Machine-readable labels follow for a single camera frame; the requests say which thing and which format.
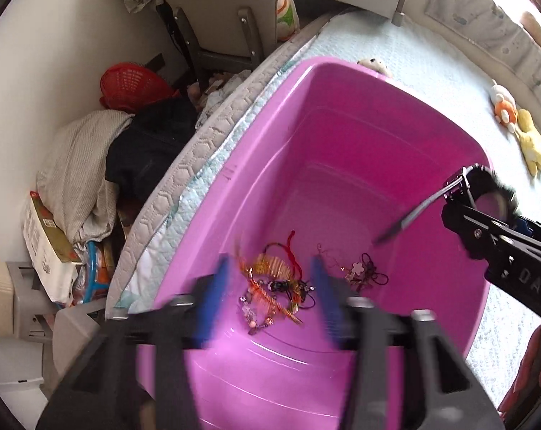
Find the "black digital wristwatch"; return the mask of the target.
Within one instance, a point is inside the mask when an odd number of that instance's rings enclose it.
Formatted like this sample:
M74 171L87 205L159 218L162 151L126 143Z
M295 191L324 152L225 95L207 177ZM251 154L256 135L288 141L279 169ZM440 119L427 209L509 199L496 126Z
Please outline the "black digital wristwatch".
M477 201L489 196L497 202L497 214L493 219L512 226L519 216L518 200L513 188L504 185L498 175L481 164L461 168L451 176L441 189L431 194L417 206L391 224L373 240L373 245L382 245L396 238L407 229L430 205L443 198L449 206L462 206L478 211Z

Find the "yellow plush toy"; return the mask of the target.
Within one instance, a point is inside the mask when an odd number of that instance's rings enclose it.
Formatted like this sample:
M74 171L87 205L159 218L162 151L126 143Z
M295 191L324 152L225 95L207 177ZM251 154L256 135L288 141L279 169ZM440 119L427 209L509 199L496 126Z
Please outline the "yellow plush toy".
M519 109L516 134L525 162L533 178L541 172L541 134L535 127L531 113Z

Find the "red floral quilt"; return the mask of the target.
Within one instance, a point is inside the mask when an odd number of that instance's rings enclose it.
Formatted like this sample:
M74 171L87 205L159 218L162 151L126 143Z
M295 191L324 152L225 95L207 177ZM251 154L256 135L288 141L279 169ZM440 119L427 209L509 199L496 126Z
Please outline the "red floral quilt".
M498 406L498 413L502 420L505 420L506 415L515 406L520 397L520 394L526 387L528 380L532 375L532 366L539 354L541 343L541 325L532 333L532 337L528 341L527 350L521 360L518 374L514 379L510 389L505 394L503 400ZM538 373L538 385L541 389L541 370Z

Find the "orange white plush toy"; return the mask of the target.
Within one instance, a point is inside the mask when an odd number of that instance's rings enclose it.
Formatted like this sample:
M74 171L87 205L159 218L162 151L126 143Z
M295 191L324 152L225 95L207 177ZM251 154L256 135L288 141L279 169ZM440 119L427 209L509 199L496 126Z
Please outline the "orange white plush toy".
M489 95L494 107L494 118L510 133L514 133L518 116L515 99L504 86L496 82L490 87Z

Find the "purple plastic bin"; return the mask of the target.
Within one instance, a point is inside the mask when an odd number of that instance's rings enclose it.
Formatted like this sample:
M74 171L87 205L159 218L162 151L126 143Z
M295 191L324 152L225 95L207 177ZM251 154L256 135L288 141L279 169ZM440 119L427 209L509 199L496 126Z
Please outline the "purple plastic bin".
M487 283L443 226L443 198L373 245L461 168L486 163L471 135L365 68L296 67L217 173L154 309L132 317L157 428L501 428L464 360ZM343 350L312 284L318 244L366 266L358 283L327 269ZM223 254L227 289L198 348L198 280Z

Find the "grey knitted garment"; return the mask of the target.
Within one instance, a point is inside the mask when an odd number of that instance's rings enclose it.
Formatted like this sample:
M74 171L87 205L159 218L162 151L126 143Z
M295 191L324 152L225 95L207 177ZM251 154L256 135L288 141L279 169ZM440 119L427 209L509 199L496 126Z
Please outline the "grey knitted garment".
M107 152L131 115L98 110L63 126L36 174L44 206L74 245L100 241L115 224L118 186L105 179Z

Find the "panda plush toy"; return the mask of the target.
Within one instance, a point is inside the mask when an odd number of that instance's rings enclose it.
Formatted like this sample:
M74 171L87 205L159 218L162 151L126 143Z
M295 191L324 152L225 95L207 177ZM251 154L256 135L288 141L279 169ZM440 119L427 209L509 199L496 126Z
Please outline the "panda plush toy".
M389 75L385 65L376 58L363 58L358 61L358 64L382 76Z

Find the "patterned grey bed bumper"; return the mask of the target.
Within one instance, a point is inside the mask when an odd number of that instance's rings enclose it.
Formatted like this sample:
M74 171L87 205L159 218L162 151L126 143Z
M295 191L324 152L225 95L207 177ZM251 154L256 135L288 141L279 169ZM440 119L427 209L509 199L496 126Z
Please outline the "patterned grey bed bumper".
M541 105L541 47L494 0L429 0L426 15L503 64Z

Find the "red plastic basket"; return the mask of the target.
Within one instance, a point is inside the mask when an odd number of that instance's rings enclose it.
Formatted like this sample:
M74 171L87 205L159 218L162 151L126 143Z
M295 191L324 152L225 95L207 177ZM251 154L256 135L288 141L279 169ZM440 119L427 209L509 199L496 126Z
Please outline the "red plastic basket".
M108 68L100 78L100 105L105 109L137 113L164 100L180 97L159 74L130 62Z

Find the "grey chair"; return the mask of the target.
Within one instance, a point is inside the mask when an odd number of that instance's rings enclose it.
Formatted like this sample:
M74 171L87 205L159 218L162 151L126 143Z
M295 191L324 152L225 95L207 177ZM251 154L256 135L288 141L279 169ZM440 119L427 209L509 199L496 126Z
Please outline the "grey chair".
M196 70L256 69L277 46L277 0L164 0Z

